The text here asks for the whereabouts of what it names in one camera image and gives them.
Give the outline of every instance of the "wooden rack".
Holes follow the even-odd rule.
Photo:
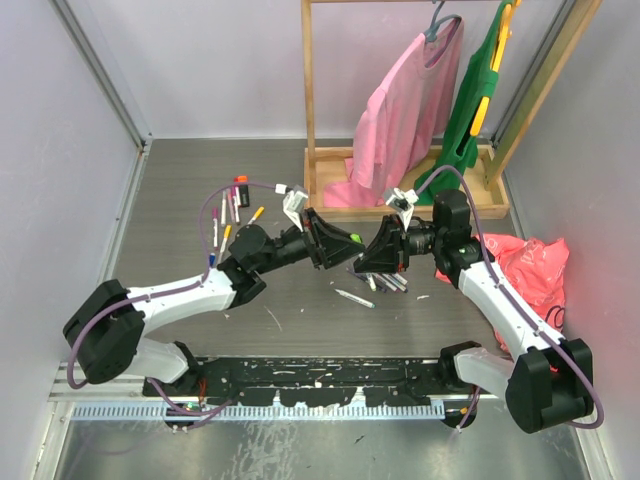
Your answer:
[[[313,105],[313,48],[311,10],[313,3],[364,3],[364,2],[406,2],[425,0],[301,0],[302,39],[304,52],[304,92],[307,117],[307,149],[304,160],[304,183],[309,191],[308,206],[328,221],[377,221],[389,211],[385,206],[371,208],[326,208],[322,192],[330,182],[346,181],[344,159],[352,155],[351,148],[316,148],[315,114]],[[476,167],[468,169],[465,180],[478,204],[481,218],[502,218],[509,211],[509,201],[502,182],[502,172],[513,157],[526,131],[535,118],[551,87],[573,53],[602,0],[575,0],[564,25],[549,49],[531,86],[520,102],[497,150],[489,146],[479,146]],[[401,188],[413,187],[419,173],[433,165],[440,147],[432,147],[418,167],[408,172],[400,184]],[[432,207],[416,207],[416,215],[428,217]]]

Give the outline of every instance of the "wooden post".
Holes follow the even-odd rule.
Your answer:
[[[304,100],[307,114],[307,158],[309,166],[309,194],[316,193],[316,127],[313,110],[313,50],[311,48],[311,2],[301,0],[302,45],[304,55]]]
[[[498,145],[494,160],[487,166],[484,178],[487,189],[493,187],[502,175],[601,3],[602,0],[576,0],[562,30]]]

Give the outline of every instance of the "blue hanger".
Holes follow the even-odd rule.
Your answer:
[[[436,8],[436,11],[433,13],[433,18],[431,19],[431,25],[429,26],[428,29],[424,31],[426,43],[435,42],[437,40],[438,30],[440,29],[440,25],[442,25],[444,22],[461,18],[460,15],[447,15],[446,17],[438,20],[438,14],[440,13],[440,10],[442,10],[443,6],[444,6],[444,0],[440,2],[440,5],[438,5],[438,7]]]

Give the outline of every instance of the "green object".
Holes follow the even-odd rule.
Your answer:
[[[442,153],[436,164],[420,175],[414,183],[418,190],[433,171],[443,165],[451,165],[464,175],[464,171],[473,168],[478,158],[478,142],[470,135],[471,125],[483,97],[491,98],[498,84],[499,74],[491,70],[493,52],[498,42],[502,12],[515,0],[503,0],[498,7],[489,33],[482,46],[471,56],[467,73],[464,75],[460,91],[456,98],[451,119],[444,132]],[[442,172],[421,194],[417,205],[433,205],[436,193],[446,189],[460,188],[460,180],[451,172]]]

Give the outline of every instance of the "plastic bag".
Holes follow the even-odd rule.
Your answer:
[[[484,240],[509,283],[541,318],[554,305],[564,307],[564,269],[569,258],[564,238],[550,245],[537,238],[525,241],[511,235],[485,234]],[[440,272],[436,277],[448,281]],[[550,315],[548,323],[561,332],[564,310]],[[508,352],[500,334],[496,331],[495,335],[502,350]]]

